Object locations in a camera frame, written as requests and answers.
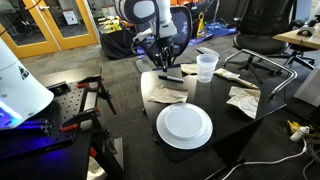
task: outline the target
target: black office chair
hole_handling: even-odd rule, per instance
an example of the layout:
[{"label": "black office chair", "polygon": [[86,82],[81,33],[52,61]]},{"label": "black office chair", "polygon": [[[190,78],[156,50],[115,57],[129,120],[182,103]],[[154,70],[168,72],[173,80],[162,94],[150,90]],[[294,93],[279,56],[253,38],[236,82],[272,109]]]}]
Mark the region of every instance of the black office chair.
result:
[{"label": "black office chair", "polygon": [[[192,19],[191,12],[185,6],[172,6],[170,7],[170,11],[172,14],[172,21],[177,28],[177,34],[172,37],[173,42],[173,53],[172,59],[168,63],[169,66],[172,66],[178,56],[180,56],[183,51],[187,48],[188,43],[191,39],[192,33]],[[142,32],[149,28],[149,24],[142,24],[136,26],[137,32]],[[150,40],[149,44],[142,45],[143,50],[147,51],[153,40]],[[148,58],[153,62],[156,68],[162,68],[162,62],[157,58],[157,54],[159,54],[159,48],[155,44],[149,51],[146,52]],[[148,70],[152,70],[146,65],[144,60],[137,61],[137,67],[140,72],[145,72]]]},{"label": "black office chair", "polygon": [[[312,7],[312,0],[296,0],[292,11],[292,21],[289,24],[288,31],[298,29],[308,23]],[[292,65],[293,62],[297,62],[309,69],[314,69],[313,64],[315,59],[307,57],[304,52],[315,51],[318,49],[313,49],[309,47],[304,47],[296,44],[289,44],[289,48],[292,49],[292,53],[282,53],[280,55],[268,56],[270,58],[285,58],[287,59],[284,65]]]},{"label": "black office chair", "polygon": [[[284,52],[288,43],[272,37],[287,31],[293,3],[294,0],[248,0],[243,17],[237,20],[240,33],[233,39],[234,47],[238,50],[249,49],[261,55]],[[258,81],[263,83],[255,68],[267,70],[270,74],[274,74],[275,70],[253,62],[253,58],[250,55],[248,61],[229,63],[240,64],[239,70],[252,71]]]}]

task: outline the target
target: plastic cup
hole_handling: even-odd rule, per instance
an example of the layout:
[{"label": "plastic cup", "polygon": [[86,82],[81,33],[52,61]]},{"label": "plastic cup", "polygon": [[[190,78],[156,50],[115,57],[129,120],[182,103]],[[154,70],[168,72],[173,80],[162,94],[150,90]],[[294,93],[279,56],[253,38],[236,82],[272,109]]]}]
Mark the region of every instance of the plastic cup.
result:
[{"label": "plastic cup", "polygon": [[213,54],[200,54],[197,56],[198,81],[208,83],[212,79],[219,58]]}]

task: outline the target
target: white plate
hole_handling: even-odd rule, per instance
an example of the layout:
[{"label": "white plate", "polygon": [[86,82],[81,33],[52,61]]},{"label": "white plate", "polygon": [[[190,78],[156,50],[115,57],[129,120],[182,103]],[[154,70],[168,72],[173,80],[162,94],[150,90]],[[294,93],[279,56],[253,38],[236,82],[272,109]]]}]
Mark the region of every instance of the white plate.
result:
[{"label": "white plate", "polygon": [[157,130],[169,145],[179,149],[194,149],[209,140],[212,122],[209,115],[198,106],[172,104],[160,112]]}]

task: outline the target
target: white cable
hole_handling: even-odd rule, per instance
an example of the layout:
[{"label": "white cable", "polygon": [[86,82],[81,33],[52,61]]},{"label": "white cable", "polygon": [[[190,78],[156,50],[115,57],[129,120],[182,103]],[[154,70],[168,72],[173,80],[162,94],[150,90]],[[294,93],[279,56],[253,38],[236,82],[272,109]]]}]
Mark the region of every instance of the white cable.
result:
[{"label": "white cable", "polygon": [[252,164],[268,164],[268,165],[269,165],[269,164],[277,164],[277,163],[280,163],[280,162],[282,162],[282,161],[285,161],[285,160],[288,160],[288,159],[291,159],[291,158],[295,158],[295,157],[301,156],[303,153],[307,152],[307,143],[306,143],[306,140],[305,140],[303,137],[302,137],[302,139],[303,139],[303,142],[304,142],[304,147],[303,147],[301,153],[296,154],[296,155],[293,155],[293,156],[288,156],[288,157],[285,157],[285,158],[283,158],[283,159],[280,159],[280,160],[274,161],[274,162],[245,162],[245,163],[243,163],[243,164],[238,164],[238,165],[236,165],[235,167],[233,167],[233,168],[229,171],[229,173],[228,173],[222,180],[227,179],[227,178],[230,176],[230,174],[231,174],[236,168],[238,168],[239,166],[242,166],[242,165],[252,165]]}]

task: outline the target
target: glass door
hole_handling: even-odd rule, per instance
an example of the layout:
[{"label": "glass door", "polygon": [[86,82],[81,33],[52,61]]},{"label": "glass door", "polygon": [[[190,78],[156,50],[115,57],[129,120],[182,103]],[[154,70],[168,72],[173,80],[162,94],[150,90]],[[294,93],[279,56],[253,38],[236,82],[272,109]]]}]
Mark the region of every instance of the glass door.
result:
[{"label": "glass door", "polygon": [[18,58],[95,44],[87,13],[83,0],[0,0],[1,38]]}]

